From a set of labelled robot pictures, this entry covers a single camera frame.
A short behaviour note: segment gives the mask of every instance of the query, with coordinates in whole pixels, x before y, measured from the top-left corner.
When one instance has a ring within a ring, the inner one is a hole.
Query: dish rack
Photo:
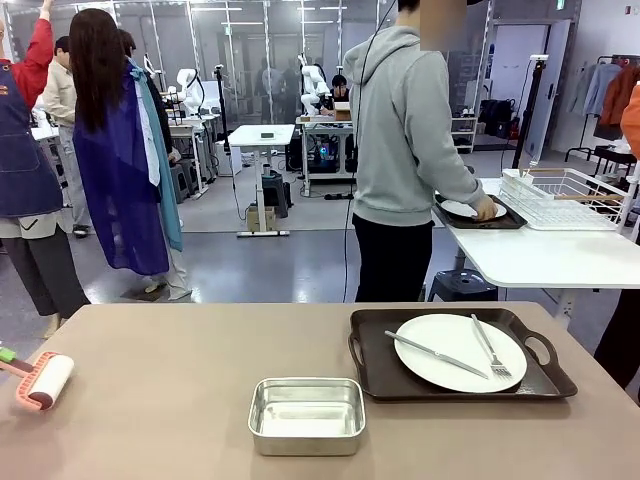
[[[627,192],[571,168],[502,172],[499,198],[536,230],[616,230]]]

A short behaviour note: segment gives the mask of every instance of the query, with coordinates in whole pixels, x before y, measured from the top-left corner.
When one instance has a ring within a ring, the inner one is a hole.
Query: tray handle
[[[538,358],[538,355],[532,348],[528,347],[526,344],[527,340],[530,338],[535,338],[540,343],[542,343],[542,345],[544,345],[544,348],[547,349],[547,352],[549,353],[548,365],[559,365],[560,362],[558,360],[558,352],[556,351],[556,348],[553,346],[553,344],[549,341],[549,339],[539,334],[538,332],[532,332],[531,330],[529,330],[527,332],[527,335],[522,339],[522,343],[525,346],[525,348],[529,350],[529,353],[531,353],[531,355],[536,359],[536,361],[541,367],[544,367],[544,365],[540,363],[540,359]]]
[[[349,352],[351,353],[351,358],[353,358],[353,361],[358,368],[358,373],[362,373],[364,370],[364,361],[360,358],[362,349],[360,348],[360,343],[353,332],[349,334]]]

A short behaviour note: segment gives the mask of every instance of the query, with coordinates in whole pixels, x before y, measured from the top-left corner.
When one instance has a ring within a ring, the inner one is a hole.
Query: black tray
[[[487,229],[487,230],[517,230],[518,228],[524,227],[527,224],[527,221],[522,218],[518,213],[515,212],[511,207],[505,205],[505,203],[500,200],[498,197],[493,195],[489,195],[494,202],[499,203],[504,208],[507,209],[507,214],[503,217],[497,218],[495,220],[489,220],[488,222],[476,222],[467,217],[461,217],[460,215],[455,215],[453,213],[447,212],[444,208],[440,207],[440,204],[446,200],[442,195],[436,194],[436,205],[435,208],[437,210],[438,216],[443,222],[448,223],[454,228],[461,229]]]
[[[522,382],[497,393],[462,393],[427,382],[400,360],[385,330],[396,332],[412,318],[433,313],[471,316],[493,325],[513,338],[527,358]],[[524,342],[536,338],[549,351],[550,361],[541,365]],[[545,337],[529,330],[512,312],[504,309],[442,308],[420,310],[358,310],[351,315],[349,350],[358,370],[362,390],[380,402],[439,400],[554,400],[578,393],[578,387],[558,364],[556,350]]]

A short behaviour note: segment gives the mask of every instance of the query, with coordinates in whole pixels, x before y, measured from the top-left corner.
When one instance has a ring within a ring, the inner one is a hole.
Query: stool
[[[189,189],[181,165],[171,167],[171,181],[173,190],[176,192],[176,203],[184,202],[184,199],[189,196]]]
[[[196,190],[198,190],[198,179],[196,178],[196,169],[191,164],[191,160],[180,160],[176,163],[182,167],[182,173],[184,173],[184,179],[187,182],[187,189],[189,190],[189,195],[195,195]]]
[[[282,175],[271,170],[270,176],[262,176],[262,190],[264,191],[264,204],[266,207],[276,207],[278,218],[289,216],[289,206],[284,193]]]
[[[444,302],[496,302],[498,287],[475,270],[464,268],[436,273],[428,302],[438,295]]]

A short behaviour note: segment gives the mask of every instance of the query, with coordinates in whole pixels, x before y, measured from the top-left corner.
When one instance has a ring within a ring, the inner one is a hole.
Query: red sleeve
[[[47,74],[51,60],[53,60],[51,23],[40,18],[33,30],[26,58],[11,67],[13,78],[29,110],[33,108],[38,95],[44,91],[44,87],[47,85]]]

